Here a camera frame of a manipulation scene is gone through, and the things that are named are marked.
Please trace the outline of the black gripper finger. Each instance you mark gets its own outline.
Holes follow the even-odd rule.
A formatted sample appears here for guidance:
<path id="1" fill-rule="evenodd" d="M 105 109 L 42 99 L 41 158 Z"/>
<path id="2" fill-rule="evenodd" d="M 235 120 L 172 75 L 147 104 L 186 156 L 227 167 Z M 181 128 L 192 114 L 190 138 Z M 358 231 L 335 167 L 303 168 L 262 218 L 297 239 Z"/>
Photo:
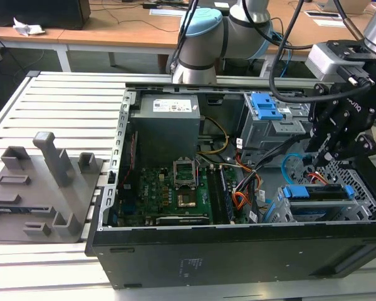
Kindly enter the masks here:
<path id="1" fill-rule="evenodd" d="M 305 151 L 315 154 L 312 165 L 324 167 L 332 160 L 347 160 L 348 144 L 342 142 L 348 123 L 344 99 L 312 103 L 308 119 L 313 125 Z"/>
<path id="2" fill-rule="evenodd" d="M 324 165 L 330 161 L 347 161 L 357 157 L 370 157 L 376 155 L 376 126 L 373 125 L 366 132 L 360 133 L 357 138 L 347 145 L 337 144 L 332 150 L 325 151 Z"/>

